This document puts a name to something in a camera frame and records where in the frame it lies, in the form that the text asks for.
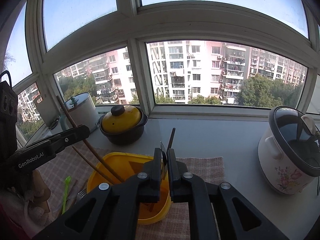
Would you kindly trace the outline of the gloved left hand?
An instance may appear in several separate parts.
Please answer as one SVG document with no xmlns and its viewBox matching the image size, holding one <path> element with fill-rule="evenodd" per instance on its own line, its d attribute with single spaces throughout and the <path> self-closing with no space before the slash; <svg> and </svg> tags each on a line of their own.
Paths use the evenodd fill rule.
<svg viewBox="0 0 320 240">
<path fill-rule="evenodd" d="M 25 189 L 1 190 L 1 239 L 32 239 L 48 226 L 53 221 L 50 195 L 38 170 L 33 170 Z"/>
</svg>

